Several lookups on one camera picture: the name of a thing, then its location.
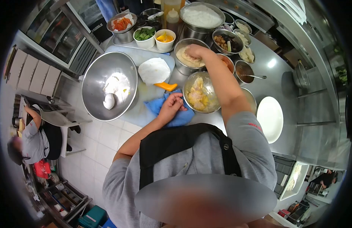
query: kitchen counter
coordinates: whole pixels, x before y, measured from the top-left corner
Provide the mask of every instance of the kitchen counter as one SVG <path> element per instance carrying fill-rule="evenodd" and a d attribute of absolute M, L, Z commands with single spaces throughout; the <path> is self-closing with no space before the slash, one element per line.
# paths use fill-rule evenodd
<path fill-rule="evenodd" d="M 283 111 L 283 129 L 279 139 L 270 144 L 271 151 L 292 155 L 295 149 L 298 129 L 298 89 L 292 79 L 292 68 L 281 57 L 269 49 L 259 40 L 251 37 L 250 48 L 255 53 L 256 62 L 251 64 L 255 75 L 266 75 L 267 79 L 255 78 L 251 84 L 242 84 L 251 91 L 256 99 L 257 105 L 267 97 L 274 97 L 281 105 Z M 173 70 L 169 84 L 178 84 L 182 88 L 187 76 L 181 74 L 176 68 Z M 195 113 L 190 124 L 208 123 L 217 126 L 226 134 L 224 122 L 221 117 L 221 110 L 211 114 Z"/>

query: white chair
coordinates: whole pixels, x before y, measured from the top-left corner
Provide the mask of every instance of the white chair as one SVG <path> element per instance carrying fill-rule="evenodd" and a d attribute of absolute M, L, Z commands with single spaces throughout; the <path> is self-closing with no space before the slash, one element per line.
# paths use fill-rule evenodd
<path fill-rule="evenodd" d="M 82 123 L 90 123 L 92 120 L 82 120 L 82 121 L 76 121 L 76 122 L 71 122 L 69 119 L 67 119 L 62 113 L 64 112 L 71 112 L 74 111 L 74 109 L 71 110 L 57 110 L 57 111 L 43 111 L 37 104 L 34 104 L 33 107 L 35 107 L 37 110 L 40 111 L 40 115 L 42 120 L 54 125 L 58 126 L 61 128 L 62 132 L 62 148 L 61 148 L 61 156 L 66 157 L 66 155 L 73 154 L 73 153 L 78 153 L 85 151 L 85 148 L 80 148 L 79 146 L 71 146 L 72 151 L 67 151 L 67 137 L 69 134 L 69 127 L 74 127 Z"/>

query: white rice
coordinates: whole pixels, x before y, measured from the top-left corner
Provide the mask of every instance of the white rice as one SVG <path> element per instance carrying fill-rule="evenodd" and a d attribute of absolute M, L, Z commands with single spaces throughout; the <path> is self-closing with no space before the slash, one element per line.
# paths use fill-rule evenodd
<path fill-rule="evenodd" d="M 186 8 L 182 17 L 187 23 L 198 27 L 214 27 L 222 23 L 215 11 L 203 5 Z"/>

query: gray shirt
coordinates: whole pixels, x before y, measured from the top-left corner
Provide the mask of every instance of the gray shirt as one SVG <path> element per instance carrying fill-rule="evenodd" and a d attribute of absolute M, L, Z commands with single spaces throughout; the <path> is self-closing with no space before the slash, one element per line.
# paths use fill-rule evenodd
<path fill-rule="evenodd" d="M 274 189 L 277 182 L 275 163 L 271 149 L 260 124 L 251 112 L 233 115 L 227 125 L 228 137 L 242 176 Z M 219 141 L 210 132 L 201 134 L 195 145 L 169 156 L 154 165 L 153 178 L 164 178 L 185 174 L 225 174 Z M 114 161 L 103 185 L 103 198 L 110 220 L 118 228 L 158 228 L 161 222 L 139 214 L 134 198 L 139 190 L 139 150 L 132 159 Z"/>
<path fill-rule="evenodd" d="M 48 153 L 50 152 L 50 143 L 48 142 L 44 130 L 40 132 L 37 129 L 34 120 L 30 121 L 23 130 L 22 140 L 23 151 L 21 154 L 23 157 L 29 158 L 24 160 L 25 163 L 34 164 L 48 156 Z"/>

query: left hand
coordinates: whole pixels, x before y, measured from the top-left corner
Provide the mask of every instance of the left hand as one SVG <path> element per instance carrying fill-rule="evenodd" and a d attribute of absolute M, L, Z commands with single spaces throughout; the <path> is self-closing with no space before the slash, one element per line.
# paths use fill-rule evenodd
<path fill-rule="evenodd" d="M 163 103 L 160 114 L 157 119 L 164 125 L 168 124 L 176 115 L 177 111 L 186 111 L 183 105 L 182 93 L 172 93 Z"/>

